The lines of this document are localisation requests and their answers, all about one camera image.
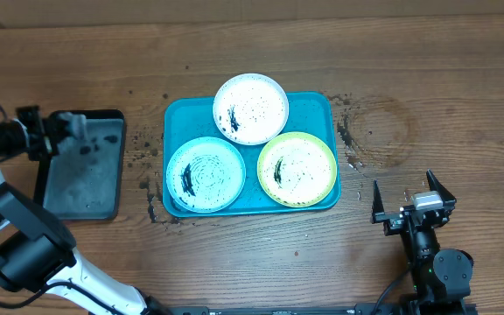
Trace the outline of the white speckled plate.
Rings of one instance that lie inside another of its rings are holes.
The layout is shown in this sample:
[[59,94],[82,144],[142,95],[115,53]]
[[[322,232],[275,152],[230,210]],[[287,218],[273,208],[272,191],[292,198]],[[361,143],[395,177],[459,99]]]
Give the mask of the white speckled plate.
[[213,98],[213,120],[223,136],[243,145],[265,144],[284,129],[290,103],[270,77],[243,73],[226,81]]

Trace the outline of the light blue speckled plate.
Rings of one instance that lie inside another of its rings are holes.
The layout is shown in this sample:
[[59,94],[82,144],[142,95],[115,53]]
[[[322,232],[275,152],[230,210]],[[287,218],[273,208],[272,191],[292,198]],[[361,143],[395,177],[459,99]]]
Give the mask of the light blue speckled plate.
[[211,214],[230,206],[245,184],[241,153],[228,141],[203,136],[181,145],[171,156],[165,179],[174,203],[191,213]]

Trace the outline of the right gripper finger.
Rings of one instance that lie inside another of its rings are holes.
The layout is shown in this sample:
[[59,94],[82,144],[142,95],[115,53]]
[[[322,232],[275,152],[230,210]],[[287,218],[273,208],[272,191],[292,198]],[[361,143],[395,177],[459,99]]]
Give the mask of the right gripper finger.
[[453,201],[453,195],[438,181],[431,169],[427,170],[426,177],[430,190],[437,192],[442,201]]
[[378,180],[375,179],[373,182],[373,204],[372,204],[372,215],[384,215],[385,210],[382,204],[382,196],[380,193],[380,188],[378,186]]

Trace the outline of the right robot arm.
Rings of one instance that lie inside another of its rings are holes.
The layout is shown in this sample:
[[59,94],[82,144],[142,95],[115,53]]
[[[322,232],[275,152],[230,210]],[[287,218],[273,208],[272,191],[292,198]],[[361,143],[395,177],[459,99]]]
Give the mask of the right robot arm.
[[378,182],[374,182],[371,213],[373,224],[381,223],[386,236],[400,235],[408,268],[381,294],[372,313],[406,276],[415,292],[401,297],[400,314],[468,314],[464,298],[471,294],[473,258],[465,251],[442,249],[436,230],[446,225],[455,209],[456,198],[435,177],[426,172],[429,190],[412,196],[412,203],[397,213],[386,213]]

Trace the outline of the green sponge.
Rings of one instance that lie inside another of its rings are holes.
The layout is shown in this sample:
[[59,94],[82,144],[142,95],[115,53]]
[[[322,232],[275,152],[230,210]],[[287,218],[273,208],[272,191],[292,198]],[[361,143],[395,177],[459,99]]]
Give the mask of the green sponge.
[[83,114],[62,112],[57,115],[58,122],[63,123],[64,131],[77,140],[85,140],[88,137],[87,118]]

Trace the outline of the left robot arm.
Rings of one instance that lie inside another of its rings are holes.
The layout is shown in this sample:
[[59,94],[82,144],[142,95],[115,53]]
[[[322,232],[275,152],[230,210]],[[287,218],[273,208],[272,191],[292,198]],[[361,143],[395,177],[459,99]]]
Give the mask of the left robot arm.
[[[32,159],[58,154],[61,141],[87,136],[86,118],[69,112],[39,116],[37,107],[0,122],[0,157],[26,152]],[[0,170],[0,307],[25,307],[45,294],[67,299],[91,314],[167,314],[138,288],[95,267],[76,248],[53,214],[7,184]]]

